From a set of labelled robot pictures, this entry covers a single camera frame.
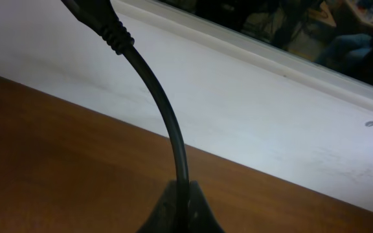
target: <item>window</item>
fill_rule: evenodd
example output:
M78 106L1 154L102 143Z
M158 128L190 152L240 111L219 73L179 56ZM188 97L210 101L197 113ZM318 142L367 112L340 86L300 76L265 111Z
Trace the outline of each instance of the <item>window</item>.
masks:
M157 0L373 85L373 0Z

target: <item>wooden desk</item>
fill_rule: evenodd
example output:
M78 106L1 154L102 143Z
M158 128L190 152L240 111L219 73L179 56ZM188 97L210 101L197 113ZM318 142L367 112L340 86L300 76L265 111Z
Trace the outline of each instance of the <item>wooden desk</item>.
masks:
M343 3L348 6L348 8L352 11L356 19L362 24L363 27L369 27L373 30L373 22L365 16L364 12L358 9L353 1L343 0Z
M190 146L226 232L372 232L373 213ZM169 141L0 78L0 232L135 232L174 178Z

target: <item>person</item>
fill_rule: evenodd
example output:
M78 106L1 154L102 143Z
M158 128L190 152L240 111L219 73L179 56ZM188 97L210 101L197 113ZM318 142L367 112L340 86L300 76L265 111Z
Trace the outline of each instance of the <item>person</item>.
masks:
M330 60L338 60L333 67L338 72L346 73L372 50L372 36L367 34L354 34L337 36L316 58L315 63L330 67Z

